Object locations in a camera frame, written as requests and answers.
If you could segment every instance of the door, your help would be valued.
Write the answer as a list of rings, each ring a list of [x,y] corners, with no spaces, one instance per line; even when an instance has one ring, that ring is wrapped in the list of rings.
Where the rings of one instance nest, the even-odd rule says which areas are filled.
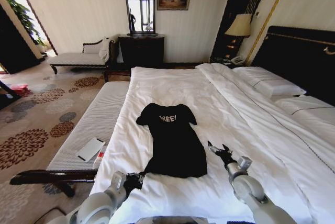
[[[0,5],[0,63],[9,74],[39,64],[21,34]]]

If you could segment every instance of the pillow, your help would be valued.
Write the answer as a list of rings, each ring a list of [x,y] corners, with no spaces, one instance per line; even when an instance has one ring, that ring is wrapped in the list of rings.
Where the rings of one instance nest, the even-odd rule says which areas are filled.
[[[233,71],[268,98],[306,93],[299,86],[261,67],[238,67]]]
[[[291,97],[275,102],[329,144],[335,145],[335,107],[311,96]]]

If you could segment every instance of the cream wall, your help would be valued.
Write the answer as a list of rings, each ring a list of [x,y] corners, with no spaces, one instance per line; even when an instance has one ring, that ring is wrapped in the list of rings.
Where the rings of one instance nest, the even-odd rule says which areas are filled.
[[[11,8],[10,4],[8,3],[8,1],[7,0],[0,0],[0,5],[4,9],[4,11],[6,12],[7,16],[10,18],[10,20],[12,21],[12,23],[14,24],[14,26],[16,27],[17,31],[23,37],[23,39],[25,40],[26,44],[31,49],[31,51],[33,52],[33,54],[35,55],[35,57],[37,59],[41,59],[42,58],[41,53],[39,52],[38,48],[36,47],[36,45],[34,44],[34,42],[32,41],[32,39],[30,38],[30,35],[26,31],[26,29],[23,27],[23,25],[20,22],[19,18],[17,18],[16,14],[12,10],[12,8]]]
[[[30,0],[58,53],[128,33],[125,0]],[[208,61],[227,0],[190,0],[188,11],[156,11],[166,62]]]
[[[252,35],[244,39],[239,55],[247,57],[263,23],[275,0],[261,0],[257,11],[260,18],[254,18],[251,23]],[[264,30],[251,59],[258,52],[267,29],[271,25],[300,27],[321,30],[335,30],[335,0],[280,0],[267,27]]]

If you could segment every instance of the white bench cushion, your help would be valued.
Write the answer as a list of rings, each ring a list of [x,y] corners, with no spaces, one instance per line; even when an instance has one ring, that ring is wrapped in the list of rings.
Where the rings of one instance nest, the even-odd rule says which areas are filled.
[[[92,169],[96,155],[84,162],[75,154],[93,137],[108,145],[111,134],[128,92],[129,82],[108,82],[96,95],[90,106],[53,157],[47,170]]]
[[[99,54],[88,53],[63,53],[48,60],[49,64],[65,65],[105,65],[105,61],[99,57]]]

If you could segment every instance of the t-shirt print text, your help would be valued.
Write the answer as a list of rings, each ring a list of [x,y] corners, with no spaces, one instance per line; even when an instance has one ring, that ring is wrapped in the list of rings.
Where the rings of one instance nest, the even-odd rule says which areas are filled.
[[[173,116],[159,116],[164,122],[173,122],[176,120],[176,115]]]

